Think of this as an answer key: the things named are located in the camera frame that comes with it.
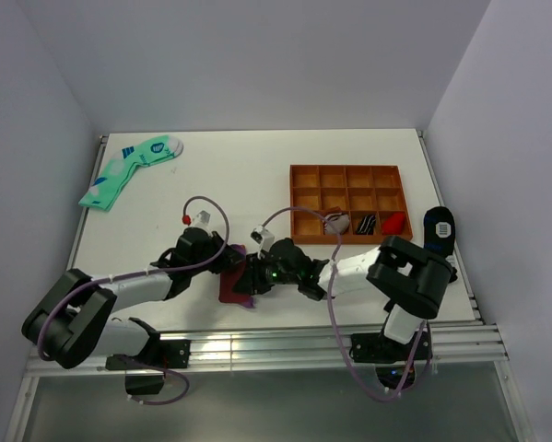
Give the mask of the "maroon purple orange sock pair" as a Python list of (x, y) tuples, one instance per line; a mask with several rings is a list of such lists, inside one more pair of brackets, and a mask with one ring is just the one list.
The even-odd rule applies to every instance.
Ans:
[(246, 309), (254, 308), (252, 295), (235, 291), (235, 285), (243, 276), (246, 267), (246, 248), (241, 244), (232, 244), (231, 248), (238, 252), (241, 259), (234, 263), (226, 258), (220, 264), (220, 279), (218, 300), (222, 304), (236, 305)]

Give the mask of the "black blue sock pair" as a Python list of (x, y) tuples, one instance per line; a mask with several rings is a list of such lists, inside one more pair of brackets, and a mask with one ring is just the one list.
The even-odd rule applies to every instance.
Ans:
[(455, 221), (452, 212), (445, 206), (429, 209), (423, 219), (424, 249), (444, 258), (452, 267), (450, 283), (458, 279), (455, 249)]

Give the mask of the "rolled white maroon sock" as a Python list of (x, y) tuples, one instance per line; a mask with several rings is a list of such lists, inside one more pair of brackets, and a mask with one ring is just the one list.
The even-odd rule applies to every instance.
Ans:
[(323, 233), (325, 235), (343, 235), (347, 232), (350, 225), (350, 217), (340, 207), (333, 207), (323, 212)]

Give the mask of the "mint green sock pair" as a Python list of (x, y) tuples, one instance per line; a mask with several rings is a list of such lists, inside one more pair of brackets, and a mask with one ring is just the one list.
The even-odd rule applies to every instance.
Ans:
[(183, 142), (179, 138), (168, 134), (123, 147), (104, 165), (79, 205), (109, 212), (138, 169), (173, 160), (182, 153), (183, 148)]

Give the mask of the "rolled red sock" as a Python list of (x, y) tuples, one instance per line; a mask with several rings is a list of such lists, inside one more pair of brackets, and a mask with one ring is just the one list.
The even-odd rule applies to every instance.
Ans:
[(387, 236), (401, 235), (405, 227), (406, 215), (396, 212), (387, 217), (382, 223), (382, 234)]

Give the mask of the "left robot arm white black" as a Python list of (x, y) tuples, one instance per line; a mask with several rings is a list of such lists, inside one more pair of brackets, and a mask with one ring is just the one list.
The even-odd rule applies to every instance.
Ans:
[(170, 352), (160, 332), (138, 318), (123, 320), (116, 312), (173, 299), (198, 274), (233, 271), (244, 262), (242, 246), (226, 245), (216, 231), (188, 227), (174, 247), (135, 279), (101, 277), (100, 284), (89, 285), (95, 276), (77, 268), (66, 271), (27, 316), (21, 333), (66, 369), (92, 355), (127, 356), (132, 366), (161, 366)]

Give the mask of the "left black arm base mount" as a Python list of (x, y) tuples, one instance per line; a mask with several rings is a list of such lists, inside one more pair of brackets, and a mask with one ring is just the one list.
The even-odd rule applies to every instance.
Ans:
[(108, 371), (124, 371), (127, 394), (142, 397), (161, 392), (175, 369), (187, 368), (191, 350), (188, 339), (159, 340), (137, 356), (112, 355), (106, 359)]

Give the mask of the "orange compartment tray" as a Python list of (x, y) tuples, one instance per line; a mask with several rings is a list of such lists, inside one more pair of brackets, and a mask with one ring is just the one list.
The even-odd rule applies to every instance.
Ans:
[[(289, 168), (290, 203), (323, 215), (340, 207), (350, 217), (342, 236), (347, 245), (376, 245), (387, 235), (382, 223), (391, 214), (403, 212), (405, 227), (401, 235), (413, 238), (399, 168), (396, 165), (292, 165)], [(373, 235), (356, 235), (355, 228), (366, 214), (376, 215)]]

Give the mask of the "aluminium table front rail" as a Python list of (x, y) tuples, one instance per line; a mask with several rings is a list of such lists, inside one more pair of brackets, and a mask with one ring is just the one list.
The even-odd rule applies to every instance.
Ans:
[[(509, 359), (495, 325), (431, 328), (437, 364), (501, 362)], [(327, 327), (234, 332), (167, 332), (166, 342), (188, 340), (187, 374), (290, 369), (343, 368), (334, 333)]]

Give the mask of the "rolled black white striped sock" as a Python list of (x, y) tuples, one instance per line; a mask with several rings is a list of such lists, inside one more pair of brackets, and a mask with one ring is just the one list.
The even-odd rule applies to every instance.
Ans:
[(358, 222), (355, 228), (356, 235), (373, 235), (376, 226), (376, 215), (366, 214)]

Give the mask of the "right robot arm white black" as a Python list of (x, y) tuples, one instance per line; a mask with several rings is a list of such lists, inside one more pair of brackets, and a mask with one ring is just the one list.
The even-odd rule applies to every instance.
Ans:
[(438, 316), (453, 274), (445, 257), (397, 236), (337, 262), (312, 259), (292, 239), (284, 238), (269, 251), (247, 255), (226, 288), (233, 294), (255, 296), (276, 285), (294, 285), (315, 301), (376, 288), (388, 298), (380, 348), (397, 359), (410, 349), (420, 323)]

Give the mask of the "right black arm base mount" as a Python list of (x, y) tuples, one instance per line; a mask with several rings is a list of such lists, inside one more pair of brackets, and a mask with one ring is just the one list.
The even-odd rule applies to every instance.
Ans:
[[(401, 344), (386, 338), (381, 332), (353, 333), (350, 336), (349, 356), (358, 364), (373, 364), (380, 383), (388, 389), (396, 389), (405, 372), (406, 361), (416, 337), (408, 344)], [(403, 386), (407, 390), (417, 379), (415, 362), (428, 362), (432, 357), (430, 334), (423, 331), (414, 353), (414, 362), (407, 370)]]

